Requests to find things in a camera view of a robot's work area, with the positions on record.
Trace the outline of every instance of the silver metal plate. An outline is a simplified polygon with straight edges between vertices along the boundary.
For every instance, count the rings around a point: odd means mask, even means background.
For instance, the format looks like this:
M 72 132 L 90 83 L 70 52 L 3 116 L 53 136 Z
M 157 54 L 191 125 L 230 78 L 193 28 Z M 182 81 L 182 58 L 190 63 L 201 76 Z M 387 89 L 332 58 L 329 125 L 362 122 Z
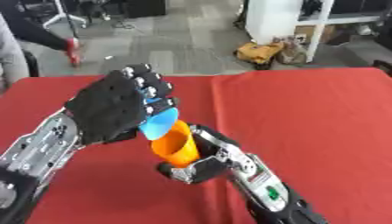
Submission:
M 74 154 L 79 139 L 76 123 L 63 110 L 21 136 L 1 157 L 0 166 L 37 177 L 41 183 Z
M 262 204 L 271 212 L 282 211 L 289 203 L 289 192 L 282 181 L 258 158 L 253 154 L 248 156 L 255 162 L 257 173 L 250 177 L 239 170 L 233 170 L 236 185 L 255 203 Z M 271 197 L 271 190 L 276 191 L 275 199 Z

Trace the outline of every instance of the person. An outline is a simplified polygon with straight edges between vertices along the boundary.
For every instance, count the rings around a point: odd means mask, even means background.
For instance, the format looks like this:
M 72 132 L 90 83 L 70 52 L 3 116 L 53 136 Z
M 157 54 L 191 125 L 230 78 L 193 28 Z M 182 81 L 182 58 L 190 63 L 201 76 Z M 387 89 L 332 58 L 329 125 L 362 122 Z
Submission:
M 18 1 L 16 0 L 0 0 L 0 12 L 3 13 L 5 21 L 17 39 L 65 52 L 74 67 L 81 63 L 81 57 L 78 53 L 80 45 L 77 38 L 61 38 L 29 21 L 25 14 L 18 9 Z
M 0 13 L 0 94 L 24 77 L 29 77 L 25 56 Z

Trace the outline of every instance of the white shelf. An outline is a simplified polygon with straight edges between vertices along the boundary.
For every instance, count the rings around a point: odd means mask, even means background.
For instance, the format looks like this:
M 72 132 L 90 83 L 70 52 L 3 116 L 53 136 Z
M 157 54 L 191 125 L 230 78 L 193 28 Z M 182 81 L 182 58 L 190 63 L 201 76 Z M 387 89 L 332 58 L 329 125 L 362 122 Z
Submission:
M 347 13 L 330 15 L 326 20 L 326 25 L 343 25 L 343 24 L 358 24 L 369 23 L 377 21 L 380 18 L 380 13 Z M 298 21 L 297 25 L 317 25 L 319 23 L 318 15 L 312 16 L 304 21 Z

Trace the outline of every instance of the green light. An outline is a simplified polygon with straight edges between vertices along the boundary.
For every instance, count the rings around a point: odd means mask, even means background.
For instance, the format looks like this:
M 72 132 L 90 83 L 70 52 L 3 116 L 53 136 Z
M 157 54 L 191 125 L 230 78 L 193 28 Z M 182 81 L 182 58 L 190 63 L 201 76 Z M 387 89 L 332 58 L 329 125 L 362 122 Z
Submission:
M 268 196 L 272 200 L 277 200 L 279 198 L 279 192 L 272 186 L 267 186 Z

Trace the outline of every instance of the person's arm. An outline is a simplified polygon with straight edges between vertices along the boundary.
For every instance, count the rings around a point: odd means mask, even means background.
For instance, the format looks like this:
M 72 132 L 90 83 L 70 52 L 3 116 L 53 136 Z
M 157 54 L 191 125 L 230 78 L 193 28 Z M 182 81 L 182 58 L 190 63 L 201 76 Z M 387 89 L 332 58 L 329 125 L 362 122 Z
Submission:
M 19 43 L 15 40 L 3 16 L 0 14 L 0 75 L 10 85 L 29 77 L 29 69 Z

